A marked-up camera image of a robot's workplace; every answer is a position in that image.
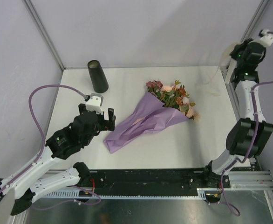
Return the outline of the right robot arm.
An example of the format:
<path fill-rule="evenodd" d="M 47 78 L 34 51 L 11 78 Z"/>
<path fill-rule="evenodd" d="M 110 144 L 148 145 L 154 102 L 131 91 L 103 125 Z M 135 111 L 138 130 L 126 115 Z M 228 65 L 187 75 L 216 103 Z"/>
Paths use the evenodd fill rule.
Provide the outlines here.
<path fill-rule="evenodd" d="M 207 187 L 214 187 L 237 164 L 260 155 L 273 132 L 273 125 L 266 122 L 260 106 L 256 70 L 272 44 L 271 35 L 257 40 L 249 38 L 235 44 L 229 53 L 226 80 L 238 99 L 239 120 L 226 138 L 225 151 L 204 168 L 202 181 Z"/>

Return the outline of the purple wrapping paper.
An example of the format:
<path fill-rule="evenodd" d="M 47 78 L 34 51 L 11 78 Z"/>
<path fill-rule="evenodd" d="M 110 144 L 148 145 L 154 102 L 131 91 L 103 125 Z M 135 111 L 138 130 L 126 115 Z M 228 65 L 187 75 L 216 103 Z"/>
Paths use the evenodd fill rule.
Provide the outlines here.
<path fill-rule="evenodd" d="M 172 125 L 187 121 L 179 110 L 163 107 L 163 103 L 151 93 L 145 93 L 134 112 L 115 127 L 103 141 L 110 153 L 114 153 L 147 133 L 158 133 Z M 144 120 L 132 125 L 137 119 Z"/>

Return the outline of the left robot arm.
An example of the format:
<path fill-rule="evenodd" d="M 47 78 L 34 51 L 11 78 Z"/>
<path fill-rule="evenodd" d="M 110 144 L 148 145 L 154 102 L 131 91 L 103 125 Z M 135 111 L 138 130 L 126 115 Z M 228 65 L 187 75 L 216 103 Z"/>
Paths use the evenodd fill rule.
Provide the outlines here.
<path fill-rule="evenodd" d="M 114 131 L 116 116 L 114 109 L 108 109 L 108 120 L 100 106 L 79 104 L 79 115 L 72 123 L 54 134 L 45 142 L 45 146 L 32 158 L 22 171 L 18 171 L 8 178 L 0 178 L 0 203 L 6 194 L 15 190 L 14 204 L 11 215 L 18 215 L 27 210 L 40 197 L 61 189 L 75 185 L 84 187 L 89 184 L 91 174 L 84 162 L 77 162 L 70 169 L 42 179 L 54 165 L 65 161 L 68 157 L 78 153 L 102 131 Z"/>

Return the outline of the cream printed ribbon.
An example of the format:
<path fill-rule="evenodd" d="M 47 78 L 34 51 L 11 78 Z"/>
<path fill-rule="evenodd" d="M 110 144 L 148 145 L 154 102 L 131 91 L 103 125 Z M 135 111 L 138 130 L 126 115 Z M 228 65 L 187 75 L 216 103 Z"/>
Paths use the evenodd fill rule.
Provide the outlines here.
<path fill-rule="evenodd" d="M 221 91 L 218 88 L 218 85 L 214 81 L 216 74 L 221 70 L 221 68 L 228 64 L 231 59 L 230 53 L 234 50 L 234 48 L 241 44 L 241 42 L 233 42 L 226 47 L 223 53 L 220 56 L 219 63 L 217 65 L 216 71 L 213 73 L 212 76 L 208 77 L 206 81 L 196 83 L 196 89 L 211 96 L 218 97 L 221 95 Z"/>

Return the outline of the pink wrapping paper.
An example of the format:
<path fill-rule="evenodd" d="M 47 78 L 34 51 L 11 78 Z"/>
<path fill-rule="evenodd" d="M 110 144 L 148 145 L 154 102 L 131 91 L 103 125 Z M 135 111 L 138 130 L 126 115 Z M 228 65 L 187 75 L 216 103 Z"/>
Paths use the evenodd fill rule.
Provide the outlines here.
<path fill-rule="evenodd" d="M 145 118 L 145 117 L 137 119 L 132 125 L 135 125 L 135 124 L 137 124 L 138 122 L 144 120 L 144 118 Z"/>

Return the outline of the artificial flower bunch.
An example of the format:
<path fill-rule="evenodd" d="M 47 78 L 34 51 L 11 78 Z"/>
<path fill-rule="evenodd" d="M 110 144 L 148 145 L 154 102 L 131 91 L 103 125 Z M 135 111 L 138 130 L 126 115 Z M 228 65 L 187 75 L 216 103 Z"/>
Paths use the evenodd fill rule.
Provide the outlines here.
<path fill-rule="evenodd" d="M 163 85 L 159 80 L 152 80 L 146 83 L 146 87 L 147 92 L 154 95 L 164 104 L 163 107 L 179 110 L 191 120 L 200 120 L 199 113 L 194 110 L 196 103 L 190 101 L 185 86 L 179 80 L 175 80 L 173 85 Z"/>

